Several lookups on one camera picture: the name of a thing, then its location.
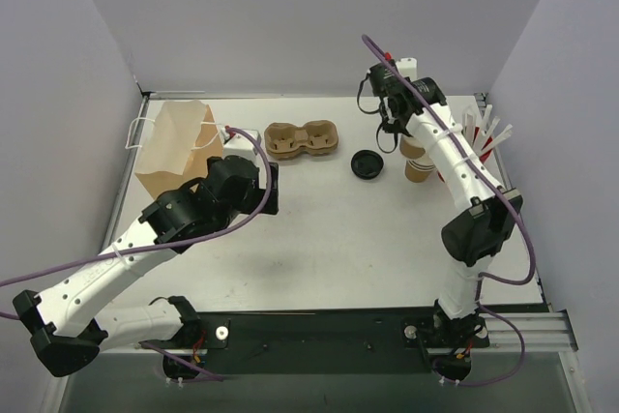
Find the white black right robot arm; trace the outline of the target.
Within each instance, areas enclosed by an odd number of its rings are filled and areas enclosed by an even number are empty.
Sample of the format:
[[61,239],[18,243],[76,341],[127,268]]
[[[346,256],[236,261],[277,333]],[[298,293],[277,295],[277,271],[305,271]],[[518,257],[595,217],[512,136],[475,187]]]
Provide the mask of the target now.
[[392,69],[401,64],[376,64],[368,69],[367,80],[379,100],[379,129],[414,139],[454,200],[457,215],[441,230],[452,263],[437,305],[447,318],[462,319],[477,309],[480,273],[511,237],[513,213],[521,208],[522,197],[487,172],[436,82],[429,77],[399,80]]

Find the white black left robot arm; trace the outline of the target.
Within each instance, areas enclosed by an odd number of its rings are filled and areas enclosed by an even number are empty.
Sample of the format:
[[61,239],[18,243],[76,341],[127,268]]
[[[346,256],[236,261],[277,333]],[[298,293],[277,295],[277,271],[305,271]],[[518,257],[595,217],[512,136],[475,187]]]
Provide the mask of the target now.
[[13,299],[17,318],[45,368],[64,377],[85,368],[103,351],[142,342],[172,348],[200,346],[207,325],[182,296],[142,307],[113,309],[111,302],[151,270],[191,246],[279,210],[279,167],[259,168],[238,156],[213,157],[204,177],[162,193],[96,260],[43,291],[24,290]]

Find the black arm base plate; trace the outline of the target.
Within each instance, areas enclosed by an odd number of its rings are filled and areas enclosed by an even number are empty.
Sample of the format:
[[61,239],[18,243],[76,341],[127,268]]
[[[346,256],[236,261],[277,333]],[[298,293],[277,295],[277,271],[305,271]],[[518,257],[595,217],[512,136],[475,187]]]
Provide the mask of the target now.
[[207,311],[199,329],[155,346],[224,376],[246,374],[409,374],[438,355],[487,348],[479,315],[448,322],[432,307]]

